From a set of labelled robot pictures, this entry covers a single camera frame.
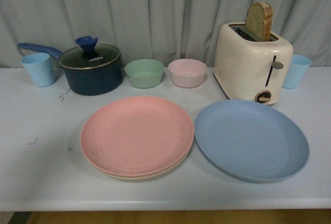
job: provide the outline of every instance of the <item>bowl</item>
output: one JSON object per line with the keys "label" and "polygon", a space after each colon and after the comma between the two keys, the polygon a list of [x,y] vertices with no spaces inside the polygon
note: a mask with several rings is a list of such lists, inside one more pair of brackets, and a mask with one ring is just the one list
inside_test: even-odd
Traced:
{"label": "bowl", "polygon": [[152,88],[161,82],[164,65],[153,59],[139,59],[124,68],[130,83],[137,88]]}
{"label": "bowl", "polygon": [[207,66],[198,60],[181,58],[168,66],[171,81],[183,88],[193,88],[202,84]]}

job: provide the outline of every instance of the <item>glass lid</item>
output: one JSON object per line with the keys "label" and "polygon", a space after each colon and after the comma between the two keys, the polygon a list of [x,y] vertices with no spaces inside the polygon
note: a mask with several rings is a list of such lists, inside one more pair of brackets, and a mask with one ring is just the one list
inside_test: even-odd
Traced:
{"label": "glass lid", "polygon": [[108,65],[120,57],[119,50],[109,44],[97,44],[98,38],[91,36],[81,37],[76,40],[80,47],[75,47],[64,52],[59,63],[68,69],[87,70]]}

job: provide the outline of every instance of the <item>green bowl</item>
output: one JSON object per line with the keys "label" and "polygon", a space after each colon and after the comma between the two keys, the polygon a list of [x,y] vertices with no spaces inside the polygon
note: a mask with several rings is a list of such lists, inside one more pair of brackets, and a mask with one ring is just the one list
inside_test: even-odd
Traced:
{"label": "green bowl", "polygon": [[153,59],[139,59],[124,68],[130,83],[137,88],[152,88],[161,82],[164,65]]}

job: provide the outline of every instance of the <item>pot lid knob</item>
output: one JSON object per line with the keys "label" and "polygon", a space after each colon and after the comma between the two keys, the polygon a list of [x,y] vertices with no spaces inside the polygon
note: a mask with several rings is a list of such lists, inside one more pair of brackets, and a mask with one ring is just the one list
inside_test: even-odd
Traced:
{"label": "pot lid knob", "polygon": [[84,36],[76,39],[75,42],[84,50],[84,52],[90,52],[94,50],[98,40],[98,38],[94,39],[91,36]]}

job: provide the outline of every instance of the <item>toaster slot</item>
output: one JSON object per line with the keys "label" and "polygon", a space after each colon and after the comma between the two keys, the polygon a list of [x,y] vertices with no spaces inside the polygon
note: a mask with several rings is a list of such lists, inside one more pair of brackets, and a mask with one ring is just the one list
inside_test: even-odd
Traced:
{"label": "toaster slot", "polygon": [[[229,27],[235,31],[239,36],[241,36],[243,39],[246,39],[248,41],[253,42],[263,42],[262,39],[258,38],[255,34],[253,34],[250,30],[248,30],[244,24],[241,25],[229,25]],[[270,40],[269,41],[277,41],[278,38],[274,35],[270,34]]]}

